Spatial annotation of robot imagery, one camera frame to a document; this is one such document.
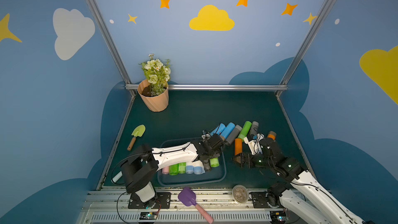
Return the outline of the white blue trash bag roll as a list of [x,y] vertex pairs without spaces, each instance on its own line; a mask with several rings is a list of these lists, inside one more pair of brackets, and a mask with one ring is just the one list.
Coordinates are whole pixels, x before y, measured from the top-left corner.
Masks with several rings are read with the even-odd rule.
[[193,162],[186,162],[185,172],[186,172],[186,174],[193,174],[194,173]]

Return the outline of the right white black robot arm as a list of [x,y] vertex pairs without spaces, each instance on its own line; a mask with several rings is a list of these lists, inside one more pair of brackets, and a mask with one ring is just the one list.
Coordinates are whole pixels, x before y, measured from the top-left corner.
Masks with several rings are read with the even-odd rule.
[[299,191],[303,201],[282,183],[265,193],[270,208],[287,208],[309,224],[363,224],[365,221],[332,196],[294,157],[286,157],[276,142],[276,135],[259,134],[255,140],[235,140],[234,162],[240,167],[270,169]]

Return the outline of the dark grey trash bag roll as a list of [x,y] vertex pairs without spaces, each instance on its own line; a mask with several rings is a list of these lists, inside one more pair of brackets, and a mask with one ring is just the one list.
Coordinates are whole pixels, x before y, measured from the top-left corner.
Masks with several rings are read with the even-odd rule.
[[209,159],[203,160],[203,167],[204,167],[205,172],[212,170]]

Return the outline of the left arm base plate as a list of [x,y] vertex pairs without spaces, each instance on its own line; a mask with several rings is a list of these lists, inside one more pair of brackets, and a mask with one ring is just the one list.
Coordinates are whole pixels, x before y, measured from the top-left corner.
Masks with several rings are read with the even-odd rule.
[[155,198],[142,202],[136,193],[131,194],[128,209],[169,209],[171,204],[170,192],[158,192]]

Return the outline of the green trash bag roll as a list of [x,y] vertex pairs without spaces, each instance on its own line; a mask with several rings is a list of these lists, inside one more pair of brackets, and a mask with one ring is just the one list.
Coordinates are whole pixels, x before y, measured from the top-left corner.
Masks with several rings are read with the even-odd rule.
[[169,166],[169,174],[170,176],[175,176],[179,174],[178,164]]

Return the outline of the pink trash bag roll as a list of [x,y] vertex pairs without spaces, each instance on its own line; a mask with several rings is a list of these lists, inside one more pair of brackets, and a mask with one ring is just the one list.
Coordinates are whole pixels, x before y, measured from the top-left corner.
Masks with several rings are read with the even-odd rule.
[[170,173],[170,167],[164,167],[162,169],[162,174],[163,175],[168,175]]

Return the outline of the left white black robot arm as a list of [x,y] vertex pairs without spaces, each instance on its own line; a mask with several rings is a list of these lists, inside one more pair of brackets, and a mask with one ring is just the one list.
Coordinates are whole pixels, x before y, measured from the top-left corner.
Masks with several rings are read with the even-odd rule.
[[182,162],[196,161],[202,162],[205,170],[209,171],[210,159],[219,157],[224,147],[224,140],[217,134],[166,148],[152,148],[144,144],[120,162],[126,191],[138,196],[141,203],[147,206],[157,199],[151,184],[156,172]]

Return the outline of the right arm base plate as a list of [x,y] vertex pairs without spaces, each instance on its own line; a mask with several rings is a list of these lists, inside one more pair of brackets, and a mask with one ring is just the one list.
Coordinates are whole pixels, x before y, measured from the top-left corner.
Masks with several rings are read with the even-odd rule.
[[255,191],[250,193],[254,208],[281,208],[279,197],[272,192]]

